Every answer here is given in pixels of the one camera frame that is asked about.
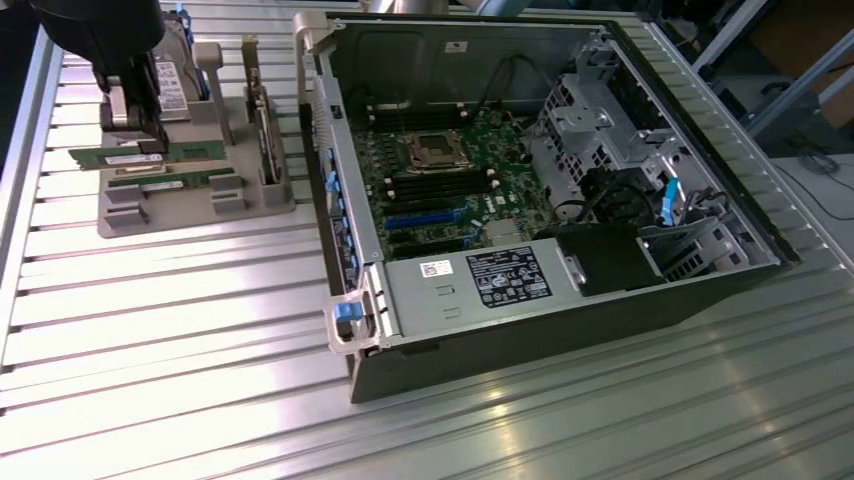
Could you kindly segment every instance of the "white sticker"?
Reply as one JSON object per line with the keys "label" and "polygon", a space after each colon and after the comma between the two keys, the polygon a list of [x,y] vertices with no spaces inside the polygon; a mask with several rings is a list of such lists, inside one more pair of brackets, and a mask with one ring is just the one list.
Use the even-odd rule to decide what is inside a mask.
{"label": "white sticker", "polygon": [[137,155],[117,155],[114,157],[104,157],[106,165],[126,165],[128,163],[150,163],[161,162],[162,155],[158,153],[137,154]]}
{"label": "white sticker", "polygon": [[172,62],[157,62],[157,80],[160,80],[160,108],[164,112],[187,110],[184,88]]}
{"label": "white sticker", "polygon": [[421,275],[424,278],[449,275],[453,273],[449,260],[439,260],[437,262],[421,263]]}
{"label": "white sticker", "polygon": [[468,42],[448,42],[444,44],[444,53],[465,53]]}
{"label": "white sticker", "polygon": [[184,182],[174,180],[173,182],[150,183],[148,185],[140,185],[138,189],[142,192],[156,192],[157,190],[177,190],[184,188]]}

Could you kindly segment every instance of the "robotic arm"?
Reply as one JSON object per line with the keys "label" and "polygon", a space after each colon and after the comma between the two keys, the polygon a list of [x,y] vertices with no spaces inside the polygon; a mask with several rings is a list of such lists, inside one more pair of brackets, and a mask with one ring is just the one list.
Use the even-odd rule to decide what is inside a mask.
{"label": "robotic arm", "polygon": [[29,0],[53,42],[92,62],[104,92],[105,132],[138,141],[142,153],[168,149],[160,122],[157,69],[150,50],[164,35],[156,0]]}

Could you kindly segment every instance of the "blue release tab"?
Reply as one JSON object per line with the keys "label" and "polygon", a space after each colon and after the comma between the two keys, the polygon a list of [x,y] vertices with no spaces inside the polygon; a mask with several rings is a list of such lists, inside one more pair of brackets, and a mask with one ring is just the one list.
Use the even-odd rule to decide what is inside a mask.
{"label": "blue release tab", "polygon": [[364,317],[360,303],[339,303],[332,309],[335,323],[349,323]]}
{"label": "blue release tab", "polygon": [[335,190],[335,184],[337,183],[337,170],[332,170],[328,178],[325,179],[325,191],[332,192]]}
{"label": "blue release tab", "polygon": [[664,225],[672,227],[672,204],[676,201],[676,195],[679,194],[679,179],[672,177],[667,182],[667,190],[664,190],[664,198],[662,199],[662,218],[664,219]]}

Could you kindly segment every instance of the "metal bracket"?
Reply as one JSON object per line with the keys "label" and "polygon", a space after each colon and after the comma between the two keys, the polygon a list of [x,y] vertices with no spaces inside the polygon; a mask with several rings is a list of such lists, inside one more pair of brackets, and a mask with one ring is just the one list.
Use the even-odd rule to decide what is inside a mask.
{"label": "metal bracket", "polygon": [[603,33],[591,33],[589,40],[581,47],[575,60],[580,82],[599,80],[607,82],[616,71],[618,64],[618,56],[611,42],[604,39]]}
{"label": "metal bracket", "polygon": [[335,30],[343,29],[341,24],[333,24],[324,12],[303,11],[293,15],[293,64],[296,65],[296,98],[301,105],[308,103],[305,91],[305,53],[315,53],[323,46]]}

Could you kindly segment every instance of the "metal table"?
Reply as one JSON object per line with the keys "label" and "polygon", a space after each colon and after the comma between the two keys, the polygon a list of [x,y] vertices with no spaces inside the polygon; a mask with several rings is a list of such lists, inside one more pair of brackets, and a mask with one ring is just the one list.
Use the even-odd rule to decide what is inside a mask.
{"label": "metal table", "polygon": [[727,145],[804,264],[676,328],[353,406],[320,321],[327,286],[296,131],[289,18],[355,5],[183,3],[196,38],[225,47],[227,94],[241,88],[240,36],[260,37],[300,205],[287,216],[101,239],[96,174],[76,171],[66,153],[97,143],[100,95],[80,59],[40,38],[17,163],[0,185],[0,204],[20,198],[0,243],[0,319],[9,319],[0,478],[854,473],[850,261],[792,206],[803,205],[776,186],[723,107],[712,100],[708,112],[696,100],[714,96],[686,80],[690,65],[654,27],[608,14],[710,138]]}

